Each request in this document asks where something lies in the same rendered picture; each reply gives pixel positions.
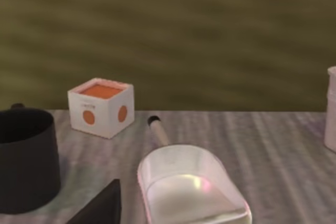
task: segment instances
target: wooden table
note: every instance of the wooden table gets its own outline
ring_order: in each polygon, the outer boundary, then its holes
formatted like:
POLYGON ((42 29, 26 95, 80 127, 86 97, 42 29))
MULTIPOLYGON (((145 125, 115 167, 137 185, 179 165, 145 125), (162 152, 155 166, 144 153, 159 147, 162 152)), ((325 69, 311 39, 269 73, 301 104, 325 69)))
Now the wooden table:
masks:
POLYGON ((146 125, 152 114, 173 143, 219 157, 249 202, 254 224, 336 223, 336 154, 322 144, 324 113, 139 111, 111 140, 73 131, 68 111, 52 113, 63 189, 36 211, 0 215, 1 224, 64 224, 114 178, 122 183, 122 224, 145 224, 136 171, 156 148, 146 125))

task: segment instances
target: orange dot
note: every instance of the orange dot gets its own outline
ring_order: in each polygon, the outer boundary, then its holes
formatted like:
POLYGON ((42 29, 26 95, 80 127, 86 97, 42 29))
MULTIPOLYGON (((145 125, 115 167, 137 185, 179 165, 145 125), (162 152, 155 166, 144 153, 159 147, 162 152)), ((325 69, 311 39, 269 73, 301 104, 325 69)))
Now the orange dot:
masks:
POLYGON ((125 121, 127 117, 127 107, 126 106, 121 106, 118 112, 118 120, 119 122, 125 121))
POLYGON ((85 110, 83 112, 83 119, 87 124, 90 124, 90 125, 93 125, 95 122, 94 114, 88 110, 85 110))

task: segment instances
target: black cup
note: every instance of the black cup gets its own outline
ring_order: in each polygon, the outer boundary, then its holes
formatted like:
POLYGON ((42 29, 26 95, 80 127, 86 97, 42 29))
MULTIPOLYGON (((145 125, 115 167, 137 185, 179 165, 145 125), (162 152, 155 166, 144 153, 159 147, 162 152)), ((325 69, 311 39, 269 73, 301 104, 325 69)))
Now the black cup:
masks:
POLYGON ((23 104, 0 112, 0 213, 35 210, 60 188, 53 116, 23 104))

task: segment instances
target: transparent scoop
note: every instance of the transparent scoop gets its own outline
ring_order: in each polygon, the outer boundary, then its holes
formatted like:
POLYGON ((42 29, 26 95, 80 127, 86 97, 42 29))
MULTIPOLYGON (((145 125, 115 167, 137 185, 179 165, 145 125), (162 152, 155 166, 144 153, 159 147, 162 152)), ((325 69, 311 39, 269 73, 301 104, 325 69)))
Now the transparent scoop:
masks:
POLYGON ((200 147, 169 145, 158 118, 150 128, 164 146, 138 168, 150 224, 252 223, 247 203, 217 157, 200 147))

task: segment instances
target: brown background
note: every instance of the brown background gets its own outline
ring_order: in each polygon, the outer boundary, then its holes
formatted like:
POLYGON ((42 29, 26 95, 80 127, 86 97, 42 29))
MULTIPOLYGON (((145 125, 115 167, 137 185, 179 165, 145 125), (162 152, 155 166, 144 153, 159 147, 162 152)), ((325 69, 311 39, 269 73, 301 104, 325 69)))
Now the brown background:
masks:
POLYGON ((93 77, 136 109, 324 110, 335 0, 0 0, 0 107, 93 77))

